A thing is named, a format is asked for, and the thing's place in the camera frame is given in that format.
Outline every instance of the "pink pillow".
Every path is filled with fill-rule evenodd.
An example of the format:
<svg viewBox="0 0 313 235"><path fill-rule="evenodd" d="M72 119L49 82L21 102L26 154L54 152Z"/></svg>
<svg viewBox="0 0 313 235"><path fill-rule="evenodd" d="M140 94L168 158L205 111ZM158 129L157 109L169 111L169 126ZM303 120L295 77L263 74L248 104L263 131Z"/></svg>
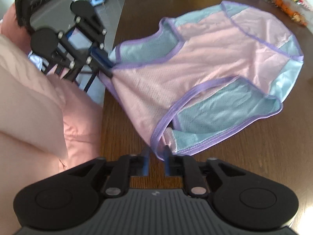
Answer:
<svg viewBox="0 0 313 235"><path fill-rule="evenodd" d="M24 27L19 27L16 19L15 4L12 4L3 17L3 22L0 24L0 33L5 35L25 54L29 54L30 36Z"/></svg>
<svg viewBox="0 0 313 235"><path fill-rule="evenodd" d="M102 108L94 103L75 83L56 74L48 80L65 103L62 108L64 137L68 151L66 169L99 156L101 145Z"/></svg>

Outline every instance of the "light blue panel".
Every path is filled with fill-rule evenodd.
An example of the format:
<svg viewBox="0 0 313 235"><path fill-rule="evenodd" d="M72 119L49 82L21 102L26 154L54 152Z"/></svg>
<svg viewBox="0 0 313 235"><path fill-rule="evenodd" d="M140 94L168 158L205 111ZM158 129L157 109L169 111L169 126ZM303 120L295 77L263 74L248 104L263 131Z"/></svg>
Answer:
<svg viewBox="0 0 313 235"><path fill-rule="evenodd" d="M219 11L222 11L220 5L211 6L200 11L192 11L176 18L174 25L178 27L187 23L197 23L205 17Z"/></svg>
<svg viewBox="0 0 313 235"><path fill-rule="evenodd" d="M302 61L289 60L279 76L272 82L270 94L277 96L283 102L295 85L302 65Z"/></svg>
<svg viewBox="0 0 313 235"><path fill-rule="evenodd" d="M225 6L226 13L229 17L232 17L239 12L249 8L249 6L245 4L224 3L223 5Z"/></svg>
<svg viewBox="0 0 313 235"><path fill-rule="evenodd" d="M123 62L149 62L167 55L178 42L177 36L165 21L160 35L141 43L122 44L121 58Z"/></svg>
<svg viewBox="0 0 313 235"><path fill-rule="evenodd" d="M286 52L287 54L289 54L291 56L302 55L300 48L298 48L298 44L297 44L297 41L295 40L294 35L291 35L288 42L286 42L279 49Z"/></svg>
<svg viewBox="0 0 313 235"><path fill-rule="evenodd" d="M243 79L224 87L213 96L177 114L181 132L173 130L177 149L182 150L211 138L248 118L266 116L279 110L281 103Z"/></svg>
<svg viewBox="0 0 313 235"><path fill-rule="evenodd" d="M108 56L108 58L109 58L112 62L116 62L115 49L116 49L116 48L114 48L114 49L112 50L112 52L110 53L110 55Z"/></svg>

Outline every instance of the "black round pad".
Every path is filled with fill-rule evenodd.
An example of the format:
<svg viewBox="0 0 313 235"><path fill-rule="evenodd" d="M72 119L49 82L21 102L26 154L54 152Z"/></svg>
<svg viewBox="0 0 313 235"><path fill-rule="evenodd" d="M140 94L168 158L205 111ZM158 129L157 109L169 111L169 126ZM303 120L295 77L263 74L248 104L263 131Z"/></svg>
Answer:
<svg viewBox="0 0 313 235"><path fill-rule="evenodd" d="M240 201L250 208L266 209L275 204L276 196L263 188L250 188L240 194Z"/></svg>
<svg viewBox="0 0 313 235"><path fill-rule="evenodd" d="M83 178L67 176L24 188L16 195L13 207L22 226L53 231L85 222L98 204L98 193Z"/></svg>
<svg viewBox="0 0 313 235"><path fill-rule="evenodd" d="M76 16L82 18L91 18L95 14L93 6L85 0L78 0L71 3L70 8Z"/></svg>
<svg viewBox="0 0 313 235"><path fill-rule="evenodd" d="M42 57L49 57L58 47L59 39L50 28L42 28L34 32L30 39L32 51Z"/></svg>
<svg viewBox="0 0 313 235"><path fill-rule="evenodd" d="M250 231L272 231L291 224L299 207L286 186L257 176L231 177L215 192L213 205L227 222Z"/></svg>

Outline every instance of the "underwear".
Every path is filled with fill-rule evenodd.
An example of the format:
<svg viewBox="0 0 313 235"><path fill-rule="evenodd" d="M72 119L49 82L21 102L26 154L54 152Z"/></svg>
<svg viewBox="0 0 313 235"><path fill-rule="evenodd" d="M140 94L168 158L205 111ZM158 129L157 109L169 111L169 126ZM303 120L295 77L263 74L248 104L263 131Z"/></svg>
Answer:
<svg viewBox="0 0 313 235"><path fill-rule="evenodd" d="M163 18L109 58L113 77L101 81L161 160L165 145L194 155L279 113L303 65L281 21L229 1Z"/></svg>

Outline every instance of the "gray surface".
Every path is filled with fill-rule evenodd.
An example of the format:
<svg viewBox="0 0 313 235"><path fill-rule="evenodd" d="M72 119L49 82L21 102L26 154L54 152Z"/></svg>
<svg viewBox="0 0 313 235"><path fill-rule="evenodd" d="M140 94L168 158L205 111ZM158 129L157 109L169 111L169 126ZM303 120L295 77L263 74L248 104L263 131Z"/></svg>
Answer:
<svg viewBox="0 0 313 235"><path fill-rule="evenodd" d="M296 235L283 228L272 232L244 231L220 220L205 200L184 195L181 189L130 189L118 199L104 201L85 223L65 231L22 228L16 235Z"/></svg>
<svg viewBox="0 0 313 235"><path fill-rule="evenodd" d="M106 50L111 51L113 49L115 34L124 2L125 0L107 0L103 6L96 7L96 12L108 31L104 42Z"/></svg>
<svg viewBox="0 0 313 235"><path fill-rule="evenodd" d="M30 24L36 30L50 27L55 31L67 32L74 25L74 14L70 5L72 0L52 0L46 6L35 12Z"/></svg>

